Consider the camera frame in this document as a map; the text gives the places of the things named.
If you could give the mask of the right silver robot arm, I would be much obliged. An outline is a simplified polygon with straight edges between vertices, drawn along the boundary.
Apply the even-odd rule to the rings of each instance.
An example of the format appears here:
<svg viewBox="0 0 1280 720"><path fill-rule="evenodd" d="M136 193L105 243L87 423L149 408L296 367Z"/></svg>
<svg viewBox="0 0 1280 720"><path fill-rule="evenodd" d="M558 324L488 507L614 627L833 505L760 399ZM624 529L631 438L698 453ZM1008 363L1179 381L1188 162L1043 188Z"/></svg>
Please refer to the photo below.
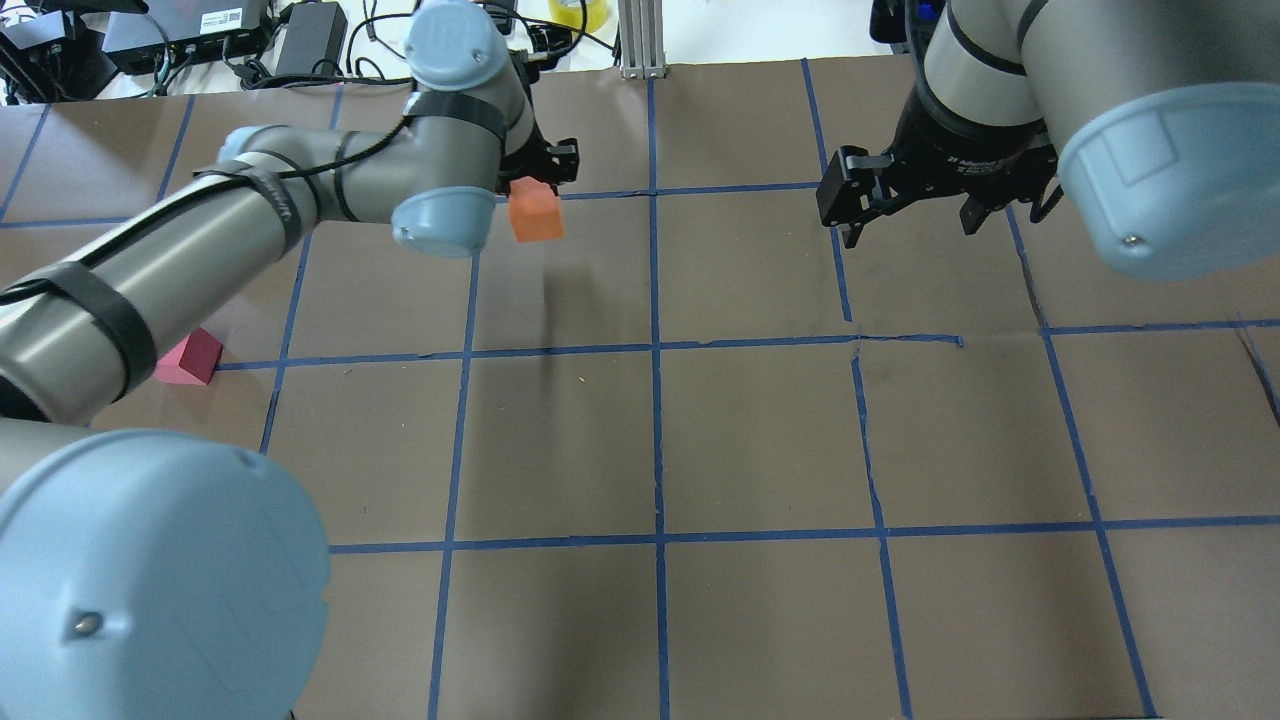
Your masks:
<svg viewBox="0 0 1280 720"><path fill-rule="evenodd" d="M888 147L837 149L818 184L845 247L961 196L966 234L1069 200L1140 281L1277 255L1275 1L877 1L870 35L906 50L914 83Z"/></svg>

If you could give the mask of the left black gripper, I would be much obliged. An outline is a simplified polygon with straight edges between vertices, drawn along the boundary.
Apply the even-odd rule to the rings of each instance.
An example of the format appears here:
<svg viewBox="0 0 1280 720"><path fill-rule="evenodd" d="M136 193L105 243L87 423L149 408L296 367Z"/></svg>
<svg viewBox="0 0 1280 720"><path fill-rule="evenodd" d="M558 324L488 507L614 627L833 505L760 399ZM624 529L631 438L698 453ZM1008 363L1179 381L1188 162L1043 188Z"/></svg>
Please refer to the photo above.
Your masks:
<svg viewBox="0 0 1280 720"><path fill-rule="evenodd" d="M535 120L527 138L506 152L498 167L495 191L511 191L520 179L534 179L557 187L579 178L581 143L577 137L550 142Z"/></svg>

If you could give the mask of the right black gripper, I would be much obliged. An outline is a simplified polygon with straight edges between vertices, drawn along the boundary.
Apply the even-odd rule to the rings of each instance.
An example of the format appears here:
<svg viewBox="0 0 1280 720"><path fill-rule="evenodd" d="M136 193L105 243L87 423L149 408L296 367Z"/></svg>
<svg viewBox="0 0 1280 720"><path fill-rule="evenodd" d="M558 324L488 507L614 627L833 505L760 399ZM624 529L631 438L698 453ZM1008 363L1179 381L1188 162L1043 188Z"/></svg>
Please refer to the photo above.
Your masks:
<svg viewBox="0 0 1280 720"><path fill-rule="evenodd" d="M1044 123L984 126L961 118L924 90L913 90L890 146L873 154L842 145L818 187L820 223L835 228L844 249L855 249L868 224L914 202L963 196L965 236L1011 202L1032 206L1034 220L1062 197L1050 191L1059 154Z"/></svg>

